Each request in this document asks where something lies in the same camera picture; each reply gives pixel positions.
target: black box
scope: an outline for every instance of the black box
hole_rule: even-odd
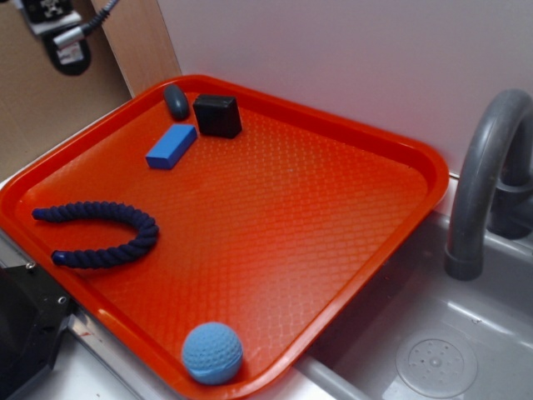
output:
[[[233,139],[242,130],[237,100],[232,96],[201,94],[192,108],[200,133]]]

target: blue ball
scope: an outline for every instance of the blue ball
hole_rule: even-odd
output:
[[[187,335],[182,360],[197,382],[221,385],[232,379],[242,365],[241,340],[223,323],[203,323]]]

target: sink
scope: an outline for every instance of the sink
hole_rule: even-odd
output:
[[[531,250],[488,233],[462,282],[444,270],[448,224],[432,213],[308,350],[346,398],[533,398]]]

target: black machine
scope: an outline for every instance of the black machine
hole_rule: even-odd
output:
[[[74,302],[40,266],[0,267],[0,400],[52,371]]]

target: braided rope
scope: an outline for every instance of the braided rope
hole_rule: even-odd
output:
[[[159,232],[156,221],[148,214],[116,202],[76,202],[58,207],[35,208],[32,216],[49,223],[65,223],[75,219],[106,219],[126,223],[138,230],[133,240],[118,247],[96,251],[54,251],[53,262],[70,268],[110,268],[135,261],[147,254],[156,244]]]

